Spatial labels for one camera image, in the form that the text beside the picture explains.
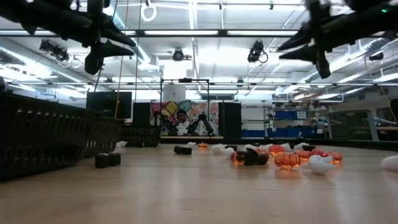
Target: colorful artwork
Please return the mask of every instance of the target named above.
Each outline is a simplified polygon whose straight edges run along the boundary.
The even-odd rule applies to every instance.
[[[209,130],[203,119],[208,121],[213,135],[218,135],[218,103],[210,102],[209,114],[207,102],[184,100],[152,103],[150,108],[152,125],[162,120],[164,136],[207,136]]]

